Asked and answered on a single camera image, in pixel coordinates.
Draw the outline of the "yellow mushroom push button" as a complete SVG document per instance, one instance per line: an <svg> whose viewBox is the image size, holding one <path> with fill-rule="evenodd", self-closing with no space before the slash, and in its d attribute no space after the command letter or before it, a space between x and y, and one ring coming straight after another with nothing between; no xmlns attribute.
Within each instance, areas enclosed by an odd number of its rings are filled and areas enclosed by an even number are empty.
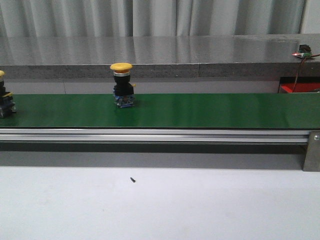
<svg viewBox="0 0 320 240"><path fill-rule="evenodd" d="M0 70L0 117L6 118L16 113L16 104L13 99L13 93L6 91L3 76L5 72Z"/></svg>

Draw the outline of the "grey stone shelf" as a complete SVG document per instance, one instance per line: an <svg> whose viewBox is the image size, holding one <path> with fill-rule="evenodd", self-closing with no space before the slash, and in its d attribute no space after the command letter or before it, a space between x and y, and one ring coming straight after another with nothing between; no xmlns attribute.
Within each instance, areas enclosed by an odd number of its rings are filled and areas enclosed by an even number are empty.
<svg viewBox="0 0 320 240"><path fill-rule="evenodd" d="M292 77L299 45L320 52L318 34L3 37L0 68L9 79L106 79L133 65L134 78Z"/></svg>

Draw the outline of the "green conveyor belt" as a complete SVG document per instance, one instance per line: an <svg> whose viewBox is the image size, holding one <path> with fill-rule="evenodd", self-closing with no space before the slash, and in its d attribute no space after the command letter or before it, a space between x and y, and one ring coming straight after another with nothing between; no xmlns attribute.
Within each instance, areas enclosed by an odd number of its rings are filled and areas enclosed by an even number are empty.
<svg viewBox="0 0 320 240"><path fill-rule="evenodd" d="M19 94L3 128L318 129L318 93Z"/></svg>

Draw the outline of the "red plastic tray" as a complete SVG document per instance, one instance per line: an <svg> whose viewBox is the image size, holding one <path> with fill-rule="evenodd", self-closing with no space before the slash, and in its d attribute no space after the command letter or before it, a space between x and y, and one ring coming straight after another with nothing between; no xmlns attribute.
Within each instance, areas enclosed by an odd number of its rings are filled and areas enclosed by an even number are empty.
<svg viewBox="0 0 320 240"><path fill-rule="evenodd" d="M319 83L284 83L279 86L279 93L319 93L320 84Z"/></svg>

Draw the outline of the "small green circuit board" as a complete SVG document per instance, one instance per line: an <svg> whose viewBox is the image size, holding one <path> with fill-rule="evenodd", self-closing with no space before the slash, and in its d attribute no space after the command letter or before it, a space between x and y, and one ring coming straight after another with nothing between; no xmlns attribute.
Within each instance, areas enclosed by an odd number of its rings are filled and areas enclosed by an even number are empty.
<svg viewBox="0 0 320 240"><path fill-rule="evenodd" d="M313 57L313 54L311 52L294 52L292 56L300 59L310 59Z"/></svg>

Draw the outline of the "small black connector block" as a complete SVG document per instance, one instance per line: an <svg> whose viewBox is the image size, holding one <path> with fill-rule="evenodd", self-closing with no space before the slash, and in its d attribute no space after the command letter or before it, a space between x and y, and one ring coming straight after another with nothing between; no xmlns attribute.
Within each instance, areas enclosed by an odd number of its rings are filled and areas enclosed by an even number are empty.
<svg viewBox="0 0 320 240"><path fill-rule="evenodd" d="M310 53L311 52L311 48L307 44L301 44L299 46L298 52L299 53Z"/></svg>

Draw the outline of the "grey curtain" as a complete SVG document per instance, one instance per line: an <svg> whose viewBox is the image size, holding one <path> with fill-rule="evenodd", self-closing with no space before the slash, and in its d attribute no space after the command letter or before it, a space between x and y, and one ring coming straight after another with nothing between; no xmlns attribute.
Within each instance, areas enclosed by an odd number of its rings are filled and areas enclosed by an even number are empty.
<svg viewBox="0 0 320 240"><path fill-rule="evenodd" d="M317 0L3 0L2 37L317 34Z"/></svg>

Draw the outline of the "aluminium conveyor frame rail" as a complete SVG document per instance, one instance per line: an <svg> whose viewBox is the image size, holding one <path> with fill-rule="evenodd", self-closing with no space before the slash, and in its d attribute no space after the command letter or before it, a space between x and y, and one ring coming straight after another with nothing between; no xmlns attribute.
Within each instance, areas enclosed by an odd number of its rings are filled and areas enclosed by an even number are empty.
<svg viewBox="0 0 320 240"><path fill-rule="evenodd" d="M1 141L14 142L201 142L307 144L320 139L315 130L2 128Z"/></svg>

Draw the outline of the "steel conveyor support bracket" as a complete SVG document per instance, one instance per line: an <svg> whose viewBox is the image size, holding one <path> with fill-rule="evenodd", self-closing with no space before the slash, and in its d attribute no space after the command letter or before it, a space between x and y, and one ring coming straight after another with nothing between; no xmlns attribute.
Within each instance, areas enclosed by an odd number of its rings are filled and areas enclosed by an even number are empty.
<svg viewBox="0 0 320 240"><path fill-rule="evenodd" d="M309 134L307 150L303 164L305 172L320 171L320 132L312 131Z"/></svg>

